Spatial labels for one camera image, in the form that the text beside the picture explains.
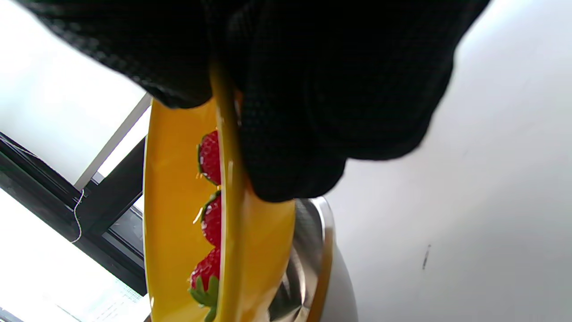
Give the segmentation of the person's right hand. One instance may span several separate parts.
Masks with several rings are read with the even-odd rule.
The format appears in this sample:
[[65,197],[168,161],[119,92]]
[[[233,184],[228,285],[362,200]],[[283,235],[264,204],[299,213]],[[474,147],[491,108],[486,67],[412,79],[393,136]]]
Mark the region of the person's right hand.
[[169,108],[243,94],[240,147],[267,202],[314,198],[348,159],[423,140],[461,38],[488,0],[21,0],[53,34]]

